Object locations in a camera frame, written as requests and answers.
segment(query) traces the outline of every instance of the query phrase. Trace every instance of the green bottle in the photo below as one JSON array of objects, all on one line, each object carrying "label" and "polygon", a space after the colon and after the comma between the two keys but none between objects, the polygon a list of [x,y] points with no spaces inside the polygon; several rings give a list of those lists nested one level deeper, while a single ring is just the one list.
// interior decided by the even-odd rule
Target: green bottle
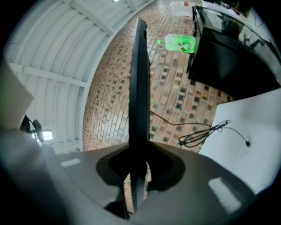
[{"label": "green bottle", "polygon": [[157,44],[165,45],[167,50],[192,54],[195,52],[196,38],[187,35],[168,34],[165,41],[158,40]]}]

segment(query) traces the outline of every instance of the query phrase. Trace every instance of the brick floor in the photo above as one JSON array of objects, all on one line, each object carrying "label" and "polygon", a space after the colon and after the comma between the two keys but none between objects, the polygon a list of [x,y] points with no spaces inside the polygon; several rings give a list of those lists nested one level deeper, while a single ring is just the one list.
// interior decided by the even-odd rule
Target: brick floor
[{"label": "brick floor", "polygon": [[[217,105],[233,100],[213,87],[187,79],[188,54],[167,51],[157,45],[157,40],[170,33],[192,35],[194,24],[190,18],[172,16],[167,3],[156,1],[134,16],[117,34],[96,70],[84,115],[83,146],[86,151],[128,140],[128,88],[138,17],[148,25],[153,112],[171,123],[212,124]],[[155,142],[177,145],[180,136],[202,128],[172,126],[151,115],[150,137]],[[200,149],[201,146],[188,150],[198,152]]]}]

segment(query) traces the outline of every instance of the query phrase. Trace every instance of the white ceiling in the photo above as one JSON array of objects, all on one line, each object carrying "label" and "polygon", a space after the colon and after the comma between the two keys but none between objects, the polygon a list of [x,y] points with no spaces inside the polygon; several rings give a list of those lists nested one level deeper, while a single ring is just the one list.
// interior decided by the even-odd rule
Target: white ceiling
[{"label": "white ceiling", "polygon": [[5,49],[34,101],[27,111],[51,129],[57,154],[83,150],[83,116],[91,81],[107,46],[151,0],[40,0]]}]

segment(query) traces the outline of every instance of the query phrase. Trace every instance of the plastic bottle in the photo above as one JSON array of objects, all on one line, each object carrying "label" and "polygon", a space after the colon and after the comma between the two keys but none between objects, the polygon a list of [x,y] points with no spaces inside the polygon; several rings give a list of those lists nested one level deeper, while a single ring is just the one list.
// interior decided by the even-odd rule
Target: plastic bottle
[{"label": "plastic bottle", "polygon": [[194,53],[196,38],[187,35],[168,34],[165,41],[158,40],[157,44],[165,45],[167,50],[181,51],[183,53]]},{"label": "plastic bottle", "polygon": [[192,17],[192,6],[203,6],[202,0],[173,1],[170,4],[171,12],[174,16],[190,16]]}]

